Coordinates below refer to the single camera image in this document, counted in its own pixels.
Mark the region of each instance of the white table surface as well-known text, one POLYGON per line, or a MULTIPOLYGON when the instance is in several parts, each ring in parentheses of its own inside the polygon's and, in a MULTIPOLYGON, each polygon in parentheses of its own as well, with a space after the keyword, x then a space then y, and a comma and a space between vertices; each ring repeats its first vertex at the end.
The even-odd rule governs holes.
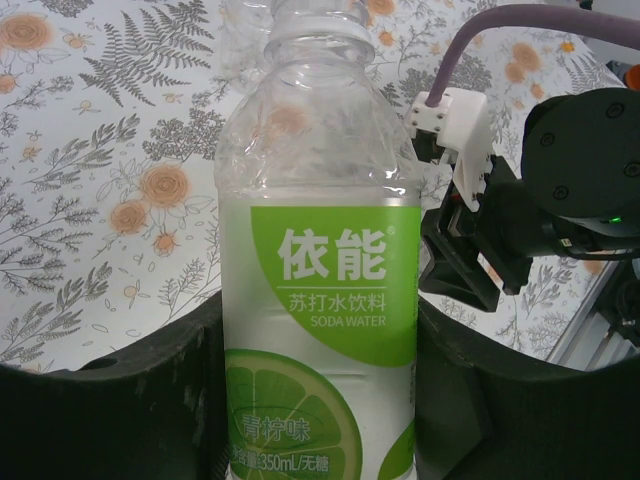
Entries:
MULTIPOLYGON (((370 1, 368 71, 399 113, 464 21, 499 3, 370 1)), ((0 0, 0 362, 77 369, 220 288, 213 157, 240 100, 219 76, 223 14, 215 0, 0 0)), ((522 28, 476 37, 453 79, 489 96, 516 171, 536 103, 612 84, 577 38, 522 28)), ((424 175, 433 208, 447 171, 424 175)), ((544 358, 602 267, 537 261, 491 315, 429 299, 544 358)))

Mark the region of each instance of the lime slice graphic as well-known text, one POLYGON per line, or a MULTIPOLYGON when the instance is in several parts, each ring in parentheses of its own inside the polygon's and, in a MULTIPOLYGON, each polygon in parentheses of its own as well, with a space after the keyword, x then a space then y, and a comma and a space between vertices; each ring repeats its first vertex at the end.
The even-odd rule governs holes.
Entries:
POLYGON ((231 468, 244 480, 359 480, 351 410, 322 375, 288 357, 228 350, 231 468))

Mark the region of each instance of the black holder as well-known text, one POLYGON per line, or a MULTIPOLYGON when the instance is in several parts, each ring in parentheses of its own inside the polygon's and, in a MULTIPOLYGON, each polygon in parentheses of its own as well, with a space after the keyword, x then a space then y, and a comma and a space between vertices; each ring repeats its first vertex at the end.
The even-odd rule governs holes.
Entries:
MULTIPOLYGON (((0 367, 0 478, 224 479, 222 338, 218 294, 80 371, 0 367)), ((640 357, 588 373, 535 360, 421 300, 418 478, 638 478, 638 373, 640 357)))
POLYGON ((0 366, 0 479, 221 480, 220 298, 77 372, 0 366))

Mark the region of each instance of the plastic water bottle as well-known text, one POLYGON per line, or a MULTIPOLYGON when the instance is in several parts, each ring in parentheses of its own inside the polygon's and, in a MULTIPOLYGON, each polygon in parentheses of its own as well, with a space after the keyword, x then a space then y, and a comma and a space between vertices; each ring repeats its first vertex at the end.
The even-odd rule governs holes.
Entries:
POLYGON ((264 48, 273 25, 271 0, 226 0, 222 73, 238 91, 250 91, 267 70, 264 48))
POLYGON ((216 155, 234 479, 413 471, 421 175, 354 0, 276 0, 216 155))

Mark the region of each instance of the screw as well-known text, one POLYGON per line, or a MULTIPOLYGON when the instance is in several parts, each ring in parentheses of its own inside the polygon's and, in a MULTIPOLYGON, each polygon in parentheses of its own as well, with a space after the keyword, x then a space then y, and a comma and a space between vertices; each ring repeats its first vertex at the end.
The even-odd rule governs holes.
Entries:
POLYGON ((556 137, 552 133, 545 133, 540 139, 540 145, 543 147, 550 147, 556 141, 556 137))
POLYGON ((624 113, 624 105, 621 103, 612 103, 609 106, 609 108, 607 108, 608 118, 618 118, 623 113, 624 113))
POLYGON ((640 177, 640 163, 627 163, 627 165, 624 167, 624 174, 630 178, 640 177))
POLYGON ((553 198, 556 200, 565 200, 569 196, 569 189, 567 187, 556 187, 553 191, 553 198))

